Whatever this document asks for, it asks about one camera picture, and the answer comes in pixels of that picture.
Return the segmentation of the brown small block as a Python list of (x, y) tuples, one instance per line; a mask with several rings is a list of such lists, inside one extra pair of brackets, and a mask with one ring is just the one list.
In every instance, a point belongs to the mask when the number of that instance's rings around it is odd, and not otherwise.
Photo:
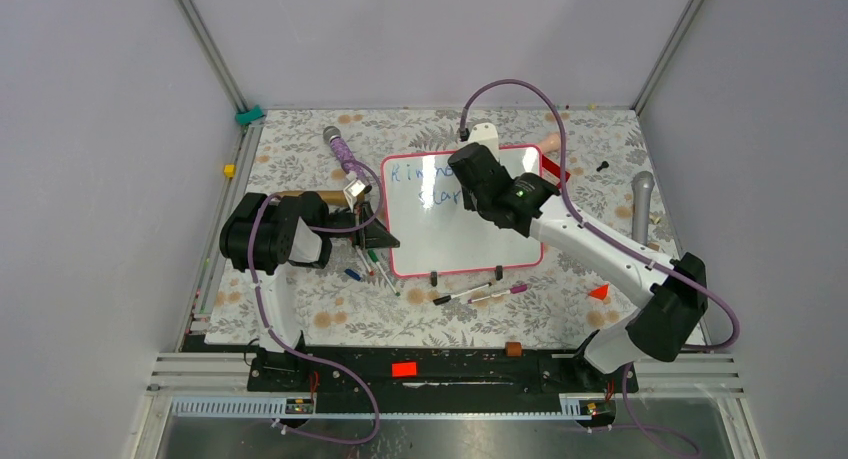
[(521, 357), (523, 355), (522, 344), (516, 341), (506, 342), (504, 352), (507, 357)]

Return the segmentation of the yellow small cube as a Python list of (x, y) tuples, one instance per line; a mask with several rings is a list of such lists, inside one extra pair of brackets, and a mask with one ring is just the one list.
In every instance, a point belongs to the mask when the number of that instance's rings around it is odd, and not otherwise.
[(236, 175), (236, 166), (234, 164), (225, 165), (223, 168), (223, 173), (229, 179), (234, 178)]

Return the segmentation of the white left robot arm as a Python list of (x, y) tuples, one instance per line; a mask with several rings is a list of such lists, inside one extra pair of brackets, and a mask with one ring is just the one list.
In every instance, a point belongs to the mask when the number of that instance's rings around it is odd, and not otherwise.
[(364, 198), (349, 203), (340, 191), (247, 193), (224, 222), (219, 249), (232, 267), (248, 273), (259, 294), (257, 368), (288, 390), (309, 380), (302, 327), (294, 319), (295, 299), (288, 286), (292, 268), (323, 269), (333, 241), (364, 249), (401, 245)]

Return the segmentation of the green corner clamp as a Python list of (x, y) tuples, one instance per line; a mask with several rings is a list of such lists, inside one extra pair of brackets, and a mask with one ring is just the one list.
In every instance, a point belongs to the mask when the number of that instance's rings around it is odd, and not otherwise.
[(264, 116), (264, 110), (259, 105), (256, 105), (246, 111), (237, 113), (235, 115), (235, 121), (239, 126), (247, 126)]

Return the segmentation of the floral patterned mat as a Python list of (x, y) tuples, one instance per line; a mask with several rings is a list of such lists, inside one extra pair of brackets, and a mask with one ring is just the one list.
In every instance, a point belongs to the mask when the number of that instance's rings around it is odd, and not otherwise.
[[(564, 111), (568, 190), (575, 204), (622, 233), (632, 223), (635, 174), (651, 169), (636, 115), (626, 110)], [(390, 155), (452, 149), (459, 114), (441, 110), (273, 110), (255, 151), (248, 154), (247, 190), (332, 189), (343, 170), (323, 140), (336, 126), (355, 157), (378, 168)], [(610, 167), (597, 172), (602, 161)], [(393, 280), (396, 297), (380, 276), (365, 278), (363, 265), (347, 242), (334, 245), (328, 265), (296, 268), (288, 279), (294, 315), (311, 345), (499, 347), (517, 341), (529, 348), (570, 348), (591, 332), (624, 319), (633, 305), (617, 289), (605, 301), (587, 293), (601, 278), (552, 248), (540, 264), (505, 274), (509, 284), (528, 290), (475, 304), (482, 291), (444, 305), (432, 301), (478, 286), (482, 273)], [(345, 269), (362, 277), (355, 281)]]

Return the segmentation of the green capped marker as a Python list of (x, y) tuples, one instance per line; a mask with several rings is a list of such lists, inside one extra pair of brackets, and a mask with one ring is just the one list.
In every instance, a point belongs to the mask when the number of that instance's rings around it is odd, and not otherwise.
[(376, 269), (379, 271), (379, 273), (383, 277), (383, 279), (386, 281), (386, 283), (389, 286), (389, 288), (391, 289), (392, 293), (396, 297), (399, 297), (400, 292), (396, 288), (394, 281), (390, 278), (387, 270), (384, 268), (382, 262), (380, 261), (378, 254), (372, 249), (368, 249), (367, 254), (368, 254), (369, 258), (372, 260), (372, 263), (374, 264)]

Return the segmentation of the black capped marker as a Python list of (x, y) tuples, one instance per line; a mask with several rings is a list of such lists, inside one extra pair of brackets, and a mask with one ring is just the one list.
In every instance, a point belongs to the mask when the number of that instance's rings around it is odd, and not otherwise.
[(487, 289), (487, 288), (491, 287), (492, 285), (493, 285), (492, 282), (486, 282), (486, 283), (480, 284), (478, 286), (468, 288), (468, 289), (463, 290), (461, 292), (449, 293), (449, 294), (446, 294), (444, 296), (441, 296), (441, 297), (434, 299), (432, 301), (432, 303), (434, 305), (444, 305), (444, 304), (447, 304), (447, 303), (451, 302), (452, 300), (458, 299), (462, 296), (466, 296), (466, 295), (472, 294), (474, 292), (478, 292), (478, 291)]

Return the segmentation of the red capped marker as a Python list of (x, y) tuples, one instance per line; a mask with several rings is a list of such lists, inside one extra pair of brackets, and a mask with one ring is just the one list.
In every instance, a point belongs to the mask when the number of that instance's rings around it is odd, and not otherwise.
[(373, 262), (368, 258), (367, 253), (360, 246), (355, 246), (354, 251), (362, 262), (366, 273), (369, 276), (373, 277), (375, 275), (375, 270), (373, 267)]

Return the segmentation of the purple glitter microphone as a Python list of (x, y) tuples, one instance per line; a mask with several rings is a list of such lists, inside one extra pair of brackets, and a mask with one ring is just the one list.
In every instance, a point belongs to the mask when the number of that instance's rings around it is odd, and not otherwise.
[(342, 138), (341, 132), (336, 126), (325, 127), (323, 130), (323, 139), (330, 147), (347, 176), (355, 176), (360, 180), (367, 179), (366, 172), (355, 159), (353, 152)]

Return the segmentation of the orange triangle block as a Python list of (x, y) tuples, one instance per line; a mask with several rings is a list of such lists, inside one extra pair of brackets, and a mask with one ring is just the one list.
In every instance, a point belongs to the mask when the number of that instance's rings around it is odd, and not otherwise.
[(609, 295), (609, 284), (604, 284), (599, 286), (587, 293), (587, 295), (591, 298), (594, 298), (599, 301), (605, 301)]

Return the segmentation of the blue marker cap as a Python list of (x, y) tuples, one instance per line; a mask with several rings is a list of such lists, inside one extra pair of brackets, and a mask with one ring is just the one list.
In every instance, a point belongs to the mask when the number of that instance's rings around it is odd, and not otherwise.
[(344, 270), (344, 273), (345, 273), (348, 277), (350, 277), (351, 279), (353, 279), (353, 280), (355, 280), (355, 281), (359, 281), (359, 282), (361, 282), (361, 281), (362, 281), (362, 277), (361, 277), (358, 273), (356, 273), (355, 271), (353, 271), (353, 270), (351, 270), (351, 269), (345, 269), (345, 270)]

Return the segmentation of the silver toy microphone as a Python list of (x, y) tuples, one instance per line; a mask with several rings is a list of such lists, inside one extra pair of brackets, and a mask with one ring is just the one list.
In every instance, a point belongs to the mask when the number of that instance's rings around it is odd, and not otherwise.
[(651, 172), (638, 172), (631, 182), (632, 188), (632, 239), (642, 245), (648, 243), (650, 204), (655, 179)]

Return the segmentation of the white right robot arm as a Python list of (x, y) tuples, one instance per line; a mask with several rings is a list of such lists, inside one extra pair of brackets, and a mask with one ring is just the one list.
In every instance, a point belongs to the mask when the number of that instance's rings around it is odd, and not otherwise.
[(629, 316), (579, 346), (575, 381), (597, 391), (620, 367), (650, 357), (674, 361), (707, 309), (693, 255), (675, 260), (582, 214), (563, 191), (535, 173), (513, 177), (489, 148), (470, 143), (448, 165), (464, 205), (500, 229), (559, 249), (615, 286), (634, 305)]

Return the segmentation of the pink framed whiteboard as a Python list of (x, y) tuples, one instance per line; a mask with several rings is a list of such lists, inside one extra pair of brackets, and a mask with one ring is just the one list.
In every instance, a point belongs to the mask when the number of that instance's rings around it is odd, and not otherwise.
[(386, 226), (400, 246), (390, 252), (399, 277), (532, 267), (543, 246), (499, 229), (464, 207), (449, 151), (386, 157), (381, 163)]

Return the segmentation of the purple capped marker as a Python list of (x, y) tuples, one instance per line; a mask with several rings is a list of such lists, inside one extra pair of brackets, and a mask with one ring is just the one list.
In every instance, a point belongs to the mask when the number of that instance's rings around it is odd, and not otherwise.
[(519, 294), (519, 293), (523, 293), (523, 292), (527, 291), (528, 288), (529, 288), (529, 286), (527, 284), (519, 284), (519, 285), (515, 285), (515, 286), (510, 287), (510, 288), (507, 288), (507, 289), (503, 289), (503, 290), (499, 290), (499, 291), (496, 291), (496, 292), (486, 294), (486, 295), (481, 296), (481, 297), (468, 299), (467, 303), (468, 304), (475, 304), (475, 303), (479, 303), (479, 302), (494, 299), (494, 298)]

